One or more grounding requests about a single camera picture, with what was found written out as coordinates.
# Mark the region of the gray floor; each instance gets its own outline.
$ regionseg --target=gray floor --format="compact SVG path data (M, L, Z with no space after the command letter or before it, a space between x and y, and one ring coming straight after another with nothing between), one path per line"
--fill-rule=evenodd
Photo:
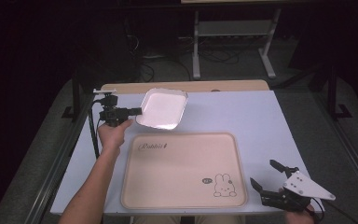
M273 80L267 78L257 52L263 41L260 39L250 46L242 45L236 50L228 51L238 53L238 49L241 49L237 63L235 57L231 59L232 61L226 61L233 64L212 63L200 58L201 80L264 79L273 86L299 72L287 68L296 41L277 39L274 40L269 52L277 78ZM210 50L204 51L205 55L210 53L212 53ZM221 58L226 55L219 50L213 53ZM155 82L186 81L189 79L189 72L192 71L191 53L182 54L176 62L160 58L157 61L148 61L147 65L154 69ZM144 77L147 79L150 76L147 74L150 73L150 68L144 66L143 69ZM348 148L353 147L358 156L358 100L351 86L339 79L337 103L345 105L350 110L352 118L334 122L324 108L326 90L318 93L308 90L307 85L311 78L312 76L305 77L284 90L276 90L275 93L310 176L337 196L334 205L358 220L358 172L353 165L351 153L348 153ZM36 222L36 220L30 221L32 219L28 217L29 212L34 208L33 204L38 195L41 195L39 190L46 183L51 166L55 164L56 155L65 142L67 134L75 125L71 120L61 118L63 110L71 105L71 89L71 83L68 82L51 106L21 168L0 204L0 223ZM66 164L69 159L65 158L62 164ZM58 221L59 217L48 211L54 199L53 193L54 191L49 195L50 201L44 201L45 206L40 207L41 210L45 209L42 213L44 215L40 217L41 223ZM324 206L326 212L323 223L353 223L328 204ZM105 223L129 223L129 219L106 217ZM247 217L246 223L284 223L284 220L282 214L273 214Z

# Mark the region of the cartoon rabbit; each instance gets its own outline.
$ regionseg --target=cartoon rabbit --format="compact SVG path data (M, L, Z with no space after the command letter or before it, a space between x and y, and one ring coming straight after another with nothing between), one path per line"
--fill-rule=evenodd
M214 185L214 197L235 197L234 185L228 174L216 175L216 185Z

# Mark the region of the table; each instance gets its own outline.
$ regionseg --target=table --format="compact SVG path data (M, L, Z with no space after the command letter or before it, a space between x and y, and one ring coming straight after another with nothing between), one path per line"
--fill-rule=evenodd
M284 115L273 91L262 80L209 81L171 83L110 84L103 90L116 89L117 106L136 107L141 104L145 92L154 87L187 91L188 101L181 122L173 131L157 130L133 123L127 130L125 143L117 159L113 178L108 190L104 212L107 215L134 216L141 214L267 214L281 210L261 204L259 194L252 188L250 177L266 190L277 191L286 180L284 174L271 166L269 160L298 167L309 175L287 126ZM102 110L94 105L94 118ZM202 133L230 132L237 140L244 172L248 202L241 207L210 209L127 209L120 202L122 182L131 139L140 133ZM79 136L72 159L67 167L61 186L50 212L61 214L65 206L86 180L95 156L86 121Z

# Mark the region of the dark background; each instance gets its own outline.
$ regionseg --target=dark background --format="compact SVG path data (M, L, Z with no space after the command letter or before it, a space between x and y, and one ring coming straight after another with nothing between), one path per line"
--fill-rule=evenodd
M358 1L340 2L284 8L276 36L299 39L291 66L334 65L358 94ZM138 59L129 54L125 34L143 37L149 46L161 41L172 46L177 36L191 35L191 11L115 12L67 11L55 1L0 1L0 201L75 70L86 91L107 82L135 81ZM127 18L130 25L123 25ZM154 22L162 21L169 31L164 34L153 30Z

